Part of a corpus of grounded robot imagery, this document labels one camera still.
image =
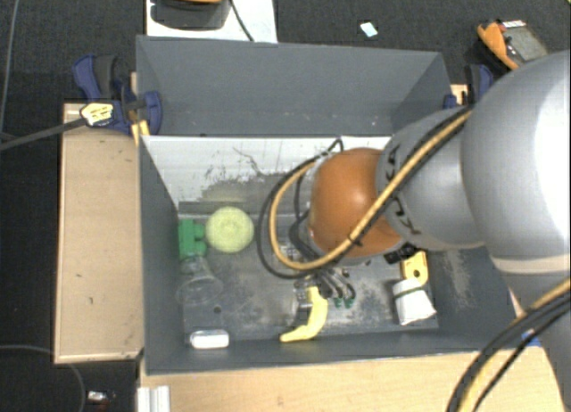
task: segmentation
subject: green tennis ball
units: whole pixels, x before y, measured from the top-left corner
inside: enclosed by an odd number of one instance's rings
[[[227,206],[211,215],[204,231],[206,240],[214,249],[237,253],[252,242],[253,222],[243,210]]]

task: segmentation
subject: cable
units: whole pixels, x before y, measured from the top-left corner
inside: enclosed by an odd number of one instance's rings
[[[10,71],[12,69],[12,45],[14,42],[14,31],[16,29],[16,17],[20,8],[20,0],[14,1],[14,10],[10,22],[10,32],[8,34],[8,48],[6,49],[6,66],[4,68],[4,87],[2,89],[2,102],[0,102],[0,131],[4,130],[4,114],[6,111],[6,101],[8,99],[8,84],[10,82]]]
[[[564,313],[561,313],[561,315],[556,316],[554,318],[552,318],[550,321],[548,321],[545,325],[540,326],[539,328],[537,328],[536,330],[532,331],[517,347],[516,349],[511,353],[511,355],[509,356],[509,358],[504,362],[504,364],[501,366],[501,368],[498,370],[498,372],[494,375],[493,379],[487,384],[487,386],[485,387],[484,391],[482,392],[482,394],[480,395],[480,397],[478,398],[476,404],[474,405],[473,408],[473,412],[476,412],[478,410],[478,408],[480,407],[480,405],[482,404],[482,402],[484,402],[486,396],[488,396],[488,394],[490,393],[490,391],[492,391],[493,387],[496,386],[496,384],[501,380],[501,378],[503,377],[504,374],[506,374],[506,372],[508,371],[508,369],[511,367],[511,365],[513,365],[515,363],[515,361],[517,360],[517,358],[523,353],[523,351],[527,348],[527,346],[529,345],[529,343],[531,341],[533,341],[536,337],[538,337],[541,333],[543,333],[545,330],[547,330],[551,325],[553,325],[555,322],[557,322],[561,317],[563,317],[563,315],[565,315]]]
[[[473,399],[476,396],[476,391],[481,390],[480,383],[484,378],[484,373],[489,367],[493,357],[507,344],[520,337],[521,334],[529,331],[535,326],[543,325],[545,322],[549,322],[552,319],[557,319],[568,312],[571,309],[569,297],[569,293],[565,293],[564,296],[555,300],[557,305],[546,305],[547,309],[535,311],[538,312],[538,314],[534,314],[533,316],[530,314],[529,318],[522,320],[514,328],[510,328],[506,333],[502,333],[501,338],[488,344],[488,346],[482,350],[480,355],[478,355],[473,364],[462,376],[460,381],[463,384],[459,384],[456,387],[447,410],[454,412],[466,412],[470,410],[468,407],[474,402]]]
[[[277,207],[284,193],[287,189],[298,179],[300,176],[305,174],[308,170],[315,166],[315,161],[306,163],[300,169],[296,169],[295,172],[284,182],[284,184],[277,190],[276,196],[273,198],[273,202],[269,208],[269,240],[272,246],[272,250],[277,258],[291,269],[296,269],[300,271],[307,271],[310,269],[321,268],[331,261],[337,260],[340,256],[344,255],[351,247],[358,241],[361,237],[362,232],[370,227],[370,222],[374,217],[378,217],[378,211],[390,200],[393,193],[399,188],[399,186],[405,182],[409,174],[413,169],[422,162],[429,154],[439,145],[445,143],[447,139],[456,133],[459,128],[468,120],[471,114],[471,110],[465,110],[459,113],[450,123],[445,125],[443,128],[428,139],[425,143],[415,151],[412,156],[410,156],[396,175],[387,184],[383,192],[377,197],[373,205],[368,209],[367,213],[363,216],[356,227],[349,233],[347,239],[335,247],[332,251],[328,252],[323,257],[316,260],[308,261],[305,263],[299,263],[296,261],[291,261],[288,259],[280,250],[277,242]]]
[[[484,368],[492,357],[505,345],[520,337],[526,331],[543,325],[546,321],[558,315],[558,312],[565,313],[565,311],[569,311],[571,308],[570,290],[571,282],[568,278],[562,284],[545,293],[532,304],[529,310],[516,318],[508,328],[484,347],[460,378],[446,410],[449,412],[467,410],[467,404],[471,402],[474,390],[482,378]]]
[[[37,347],[35,345],[28,345],[28,344],[0,345],[0,351],[2,351],[2,350],[6,350],[6,351],[8,351],[8,350],[33,351],[36,353],[49,355],[50,357],[54,354],[49,349],[44,349],[43,347]],[[67,366],[69,366],[71,368],[71,371],[73,371],[73,374],[78,379],[79,392],[81,393],[81,402],[79,404],[78,411],[82,412],[82,410],[85,408],[85,405],[86,405],[86,386],[85,386],[85,383],[83,382],[83,377],[81,376],[81,373],[79,372],[79,370],[73,365],[67,365]]]
[[[66,131],[70,131],[74,128],[84,127],[85,125],[86,121],[83,118],[75,119],[71,122],[67,122],[62,125],[57,125],[56,127],[51,127],[45,130],[37,131],[36,133],[32,133],[31,135],[18,137],[16,139],[13,139],[12,141],[8,141],[7,143],[0,144],[0,152],[7,151],[8,149],[12,149],[13,147],[17,147],[19,145],[24,145],[27,143],[31,143],[33,141],[37,141],[38,139],[43,139],[54,135],[60,135],[61,133],[65,133]]]
[[[307,164],[313,163],[313,162],[317,161],[319,158],[327,156],[337,146],[339,146],[341,149],[343,149],[343,141],[339,138],[337,138],[324,152],[300,163],[298,166],[296,166],[295,168],[288,171],[285,175],[283,175],[277,181],[277,183],[272,188],[271,192],[269,192],[268,196],[264,200],[264,203],[261,205],[260,215],[258,217],[258,223],[256,224],[256,230],[255,230],[256,250],[258,252],[258,257],[260,258],[260,261],[261,261],[261,264],[263,265],[263,267],[265,267],[266,270],[268,270],[268,272],[270,272],[270,274],[272,274],[276,277],[279,277],[281,279],[300,279],[300,278],[306,277],[309,273],[304,272],[304,273],[295,273],[295,274],[285,274],[285,273],[282,273],[280,271],[275,270],[269,264],[268,260],[266,259],[266,256],[264,255],[263,246],[262,246],[262,234],[264,232],[264,219],[266,218],[266,212],[268,211],[268,207],[273,202],[273,199],[275,198],[277,190],[284,184],[284,182],[292,174],[294,174],[298,169],[304,168]]]
[[[230,7],[232,8],[232,11],[234,11],[234,15],[236,16],[236,19],[238,20],[238,23],[240,24],[242,31],[245,33],[248,39],[253,42],[254,41],[253,36],[250,33],[250,31],[248,31],[248,28],[245,26],[244,21],[242,21],[242,17],[240,17],[240,13],[236,9],[236,4],[234,3],[234,0],[228,0],[228,1],[230,2]]]

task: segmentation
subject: white label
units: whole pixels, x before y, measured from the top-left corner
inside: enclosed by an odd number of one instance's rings
[[[507,21],[507,22],[502,22],[502,25],[506,29],[515,29],[517,27],[525,27],[525,25],[527,24],[523,21]]]
[[[378,35],[377,29],[371,22],[361,23],[360,29],[363,30],[363,33],[365,33],[367,37],[374,37]]]

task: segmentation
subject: black floor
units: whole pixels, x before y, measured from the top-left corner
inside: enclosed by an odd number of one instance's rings
[[[479,62],[475,26],[491,18],[524,19],[555,52],[569,48],[566,0],[274,0],[281,42],[436,50],[452,82]],[[4,67],[13,0],[0,0]],[[376,38],[360,32],[363,21]],[[60,121],[64,99],[79,95],[70,66],[86,53],[117,54],[135,67],[134,38],[144,32],[144,0],[21,0],[4,131],[16,136]],[[49,348],[53,339],[58,217],[56,138],[0,157],[0,344]],[[113,396],[109,410],[133,405],[134,363],[80,367],[86,389]],[[0,410],[76,410],[69,369],[49,357],[0,351]]]

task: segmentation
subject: transparent cup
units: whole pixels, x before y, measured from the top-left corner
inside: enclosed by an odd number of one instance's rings
[[[201,306],[222,294],[224,285],[212,274],[208,261],[202,256],[184,259],[180,264],[182,277],[177,287],[177,302],[187,306]]]

